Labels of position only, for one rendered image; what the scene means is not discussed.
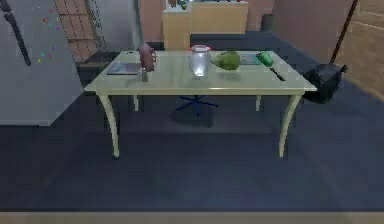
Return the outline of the blue star chair base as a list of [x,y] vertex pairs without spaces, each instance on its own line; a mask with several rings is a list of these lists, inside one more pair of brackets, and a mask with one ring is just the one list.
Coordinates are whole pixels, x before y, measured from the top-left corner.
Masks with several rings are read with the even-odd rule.
[[186,107],[192,106],[194,108],[194,112],[197,116],[200,115],[200,110],[199,110],[199,105],[209,105],[213,107],[217,107],[217,104],[210,103],[210,102],[205,102],[203,101],[204,96],[203,95],[195,95],[192,98],[188,98],[185,96],[181,96],[181,99],[187,100],[187,103],[183,104],[182,106],[177,108],[177,111],[182,110]]

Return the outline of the cream curved-leg table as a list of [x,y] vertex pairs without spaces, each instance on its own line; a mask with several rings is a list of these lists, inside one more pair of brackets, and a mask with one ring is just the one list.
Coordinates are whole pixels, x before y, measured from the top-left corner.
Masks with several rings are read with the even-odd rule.
[[279,155],[284,155],[290,121],[298,102],[307,91],[317,88],[307,81],[276,53],[270,52],[274,68],[285,81],[264,65],[241,65],[234,71],[225,71],[212,65],[205,76],[195,76],[189,66],[187,51],[159,51],[155,70],[148,73],[148,82],[142,82],[139,75],[108,75],[102,71],[85,87],[94,92],[104,108],[109,127],[114,157],[119,156],[119,137],[115,114],[110,102],[112,95],[128,96],[287,96],[289,103],[282,120]]

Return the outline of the clear glass jar red rim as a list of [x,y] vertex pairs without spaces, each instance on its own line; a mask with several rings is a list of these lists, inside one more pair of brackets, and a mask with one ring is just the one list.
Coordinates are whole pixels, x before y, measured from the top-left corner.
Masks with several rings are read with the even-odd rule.
[[194,45],[188,59],[192,73],[197,77],[205,76],[211,63],[210,48],[206,45]]

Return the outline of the grey blue flat book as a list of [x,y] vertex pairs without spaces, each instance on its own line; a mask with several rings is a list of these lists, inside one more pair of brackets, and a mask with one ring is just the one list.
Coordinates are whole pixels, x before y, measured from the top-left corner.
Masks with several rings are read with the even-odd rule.
[[107,71],[108,75],[136,75],[141,70],[139,63],[115,63]]

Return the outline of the green bottle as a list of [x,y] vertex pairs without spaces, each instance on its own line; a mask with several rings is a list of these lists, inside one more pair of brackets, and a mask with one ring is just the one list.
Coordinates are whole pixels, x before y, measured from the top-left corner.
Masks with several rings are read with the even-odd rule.
[[256,57],[258,58],[258,60],[265,66],[267,67],[271,67],[274,63],[272,57],[269,55],[268,52],[264,51],[264,52],[260,52],[256,55]]

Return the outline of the black knife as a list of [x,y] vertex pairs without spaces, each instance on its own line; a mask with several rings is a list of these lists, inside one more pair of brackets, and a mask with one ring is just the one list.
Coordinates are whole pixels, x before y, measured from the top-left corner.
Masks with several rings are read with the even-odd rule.
[[285,79],[274,68],[270,67],[269,69],[277,76],[280,81],[285,81]]

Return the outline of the pale wooden counter cabinet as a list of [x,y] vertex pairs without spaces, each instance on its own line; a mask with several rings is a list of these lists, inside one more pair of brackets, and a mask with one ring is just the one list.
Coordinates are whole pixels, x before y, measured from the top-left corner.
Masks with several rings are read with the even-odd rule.
[[248,3],[242,0],[193,0],[175,7],[167,4],[162,11],[164,48],[187,49],[192,34],[244,34],[247,16]]

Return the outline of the dark green bin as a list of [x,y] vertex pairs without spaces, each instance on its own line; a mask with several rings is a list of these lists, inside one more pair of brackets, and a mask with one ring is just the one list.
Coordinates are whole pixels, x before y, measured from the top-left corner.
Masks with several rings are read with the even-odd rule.
[[271,32],[273,30],[274,15],[273,14],[264,14],[262,16],[260,30],[262,32]]

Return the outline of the black garbage bag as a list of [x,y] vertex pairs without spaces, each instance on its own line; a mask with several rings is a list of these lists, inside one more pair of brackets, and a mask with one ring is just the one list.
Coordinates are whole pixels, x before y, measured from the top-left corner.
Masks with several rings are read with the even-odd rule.
[[307,91],[303,98],[318,104],[325,104],[331,100],[339,88],[342,75],[348,71],[343,65],[319,64],[306,72],[303,77],[317,88],[316,91]]

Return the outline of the grey fridge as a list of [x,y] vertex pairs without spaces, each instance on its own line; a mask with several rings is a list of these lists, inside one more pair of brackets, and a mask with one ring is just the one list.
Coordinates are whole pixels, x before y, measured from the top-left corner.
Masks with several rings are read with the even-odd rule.
[[27,66],[0,10],[0,125],[49,126],[83,93],[55,0],[7,0]]

